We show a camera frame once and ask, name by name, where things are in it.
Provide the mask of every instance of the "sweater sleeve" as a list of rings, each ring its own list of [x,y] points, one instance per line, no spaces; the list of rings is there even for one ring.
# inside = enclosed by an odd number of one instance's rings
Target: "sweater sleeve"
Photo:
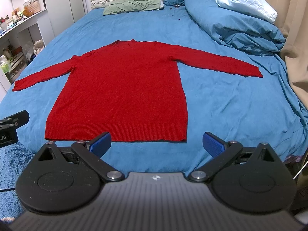
[[[21,80],[15,82],[12,91],[20,91],[29,88],[39,82],[46,82],[52,78],[56,78],[71,72],[77,64],[79,56],[73,56],[71,59],[64,62],[52,65],[48,68],[43,69],[40,72],[29,75]]]
[[[192,67],[242,76],[263,77],[258,67],[232,57],[215,55],[178,45],[168,45],[167,48],[173,61],[180,61]]]

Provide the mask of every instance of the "blue fluffy rug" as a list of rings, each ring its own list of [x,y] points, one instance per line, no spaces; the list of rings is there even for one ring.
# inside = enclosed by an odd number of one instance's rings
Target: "blue fluffy rug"
[[[0,148],[0,189],[14,188],[15,183],[34,157],[21,143]],[[15,190],[0,192],[0,218],[18,217],[23,212]]]

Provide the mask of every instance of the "white cable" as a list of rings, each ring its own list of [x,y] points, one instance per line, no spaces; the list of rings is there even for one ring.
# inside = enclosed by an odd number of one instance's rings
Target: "white cable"
[[[304,166],[298,171],[298,173],[296,174],[296,176],[293,177],[293,180],[301,173],[301,171],[304,169],[304,167],[306,167],[307,164],[308,164],[308,161],[306,161],[306,163],[305,163]]]

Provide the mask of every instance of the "ribbed hem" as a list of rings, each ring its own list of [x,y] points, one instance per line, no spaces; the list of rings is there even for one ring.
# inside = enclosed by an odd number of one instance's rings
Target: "ribbed hem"
[[[46,123],[45,139],[92,140],[103,132],[110,132],[112,141],[183,141],[186,140],[187,122],[175,124],[100,124],[100,123]]]

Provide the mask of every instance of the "white logo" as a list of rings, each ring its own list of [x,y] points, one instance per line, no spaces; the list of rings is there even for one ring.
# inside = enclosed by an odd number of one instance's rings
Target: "white logo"
[[[153,176],[152,178],[153,178],[153,180],[160,180],[160,179],[161,179],[161,177],[158,176],[158,175],[155,175],[155,176]]]

